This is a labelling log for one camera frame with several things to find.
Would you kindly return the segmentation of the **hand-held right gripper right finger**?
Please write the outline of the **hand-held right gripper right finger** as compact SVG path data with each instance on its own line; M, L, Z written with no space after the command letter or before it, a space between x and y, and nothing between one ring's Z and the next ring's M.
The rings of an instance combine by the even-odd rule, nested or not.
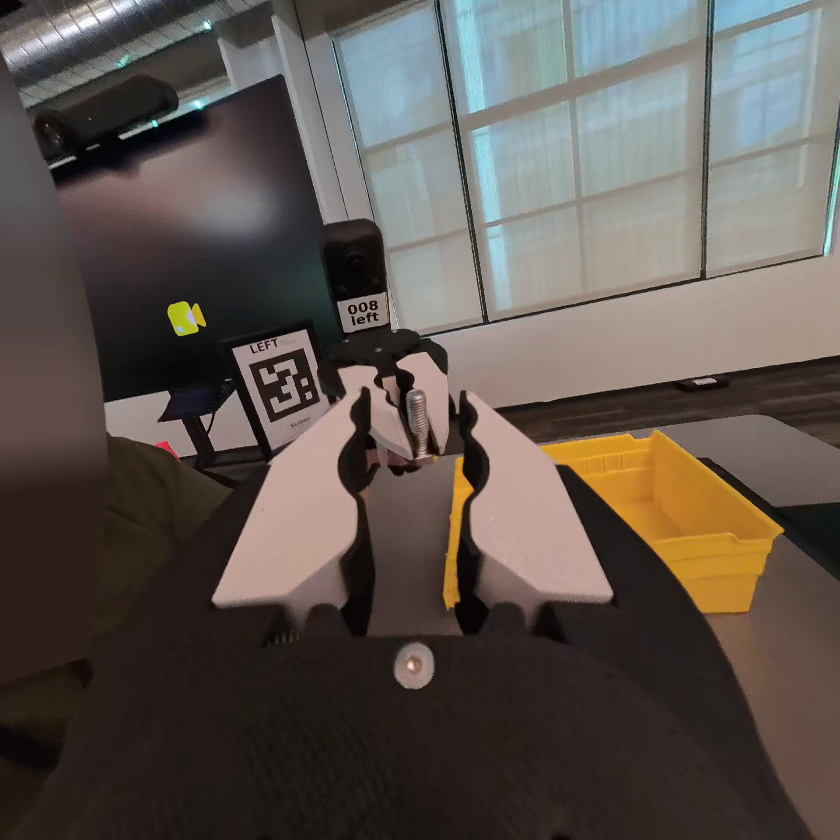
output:
M613 588L559 465L473 392L460 394L459 432L471 488L456 558L462 633L478 634L500 604L516 606L533 629L547 604L610 603Z

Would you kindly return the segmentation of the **large grid window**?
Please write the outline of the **large grid window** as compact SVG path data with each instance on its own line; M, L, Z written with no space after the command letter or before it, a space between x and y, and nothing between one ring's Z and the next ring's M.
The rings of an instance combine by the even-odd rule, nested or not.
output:
M331 33L421 333L826 256L838 2L406 2Z

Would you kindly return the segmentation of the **yellow plastic bin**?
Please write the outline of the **yellow plastic bin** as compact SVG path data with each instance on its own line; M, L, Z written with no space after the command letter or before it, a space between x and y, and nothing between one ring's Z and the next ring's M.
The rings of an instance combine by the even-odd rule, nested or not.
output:
M542 445L646 542L704 614L747 613L784 532L662 432Z

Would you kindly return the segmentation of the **steel hex bolt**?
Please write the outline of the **steel hex bolt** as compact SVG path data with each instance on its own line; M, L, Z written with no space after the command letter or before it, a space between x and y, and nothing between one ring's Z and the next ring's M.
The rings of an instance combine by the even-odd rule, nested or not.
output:
M413 441L413 463L425 466L440 456L440 444L428 410L426 393L417 388L406 394L406 420Z

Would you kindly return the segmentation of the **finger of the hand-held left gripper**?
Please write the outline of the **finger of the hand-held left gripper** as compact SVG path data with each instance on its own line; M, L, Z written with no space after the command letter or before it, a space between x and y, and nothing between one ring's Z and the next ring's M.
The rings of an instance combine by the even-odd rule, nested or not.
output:
M449 434L448 378L429 353L410 353L395 363L395 380L399 398L394 400L397 410L397 429L392 452L398 458L414 458L417 439L410 426L407 394L410 390L425 393L428 426L427 450L443 455Z
M391 402L386 389L376 383L378 370L370 365L339 368L339 378L346 392L366 387L371 396L371 436L378 448L404 461L414 461L413 443L399 409Z

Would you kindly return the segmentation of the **olive green shirt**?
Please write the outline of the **olive green shirt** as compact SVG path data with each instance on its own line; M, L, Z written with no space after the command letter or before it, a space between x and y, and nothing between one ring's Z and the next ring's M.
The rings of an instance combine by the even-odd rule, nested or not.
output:
M232 490L162 448L106 435L100 598L138 592Z

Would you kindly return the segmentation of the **silver ventilation duct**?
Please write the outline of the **silver ventilation duct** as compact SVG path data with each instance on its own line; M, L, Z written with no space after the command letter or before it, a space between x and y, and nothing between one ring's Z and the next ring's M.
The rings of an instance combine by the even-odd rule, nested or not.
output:
M37 101L80 88L262 1L25 2L2 20L2 55L17 89Z

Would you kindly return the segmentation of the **large black screen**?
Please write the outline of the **large black screen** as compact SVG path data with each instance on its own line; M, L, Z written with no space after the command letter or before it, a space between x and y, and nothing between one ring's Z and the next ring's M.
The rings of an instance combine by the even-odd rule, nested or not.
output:
M322 348L340 338L282 75L51 174L106 403L225 378L227 340L306 322Z

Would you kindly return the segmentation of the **black video bar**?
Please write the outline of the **black video bar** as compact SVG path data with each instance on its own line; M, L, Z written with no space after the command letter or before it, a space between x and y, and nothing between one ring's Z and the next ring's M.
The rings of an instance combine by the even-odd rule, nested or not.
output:
M66 108L41 110L31 127L44 160L55 162L158 121L179 106L169 83L139 75Z

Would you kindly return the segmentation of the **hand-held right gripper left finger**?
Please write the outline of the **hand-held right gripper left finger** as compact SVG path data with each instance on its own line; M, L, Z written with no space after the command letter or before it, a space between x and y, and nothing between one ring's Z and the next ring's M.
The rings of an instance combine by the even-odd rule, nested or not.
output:
M363 493L371 390L357 387L268 467L213 594L216 608L278 605L295 628L312 608L368 632L375 564Z

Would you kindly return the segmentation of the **black screen stand shelf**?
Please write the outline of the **black screen stand shelf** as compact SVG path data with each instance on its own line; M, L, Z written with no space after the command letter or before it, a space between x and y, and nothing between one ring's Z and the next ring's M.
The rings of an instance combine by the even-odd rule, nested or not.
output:
M214 466L217 452L210 438L209 430L219 408L235 392L232 379L192 385L170 391L159 423L181 422L190 438L195 455L195 468L203 470Z

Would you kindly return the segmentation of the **framed marker sign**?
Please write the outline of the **framed marker sign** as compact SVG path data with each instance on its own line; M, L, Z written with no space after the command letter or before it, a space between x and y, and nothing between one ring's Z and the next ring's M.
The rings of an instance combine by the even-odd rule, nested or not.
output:
M319 381L321 347L312 320L218 341L265 461L331 408Z

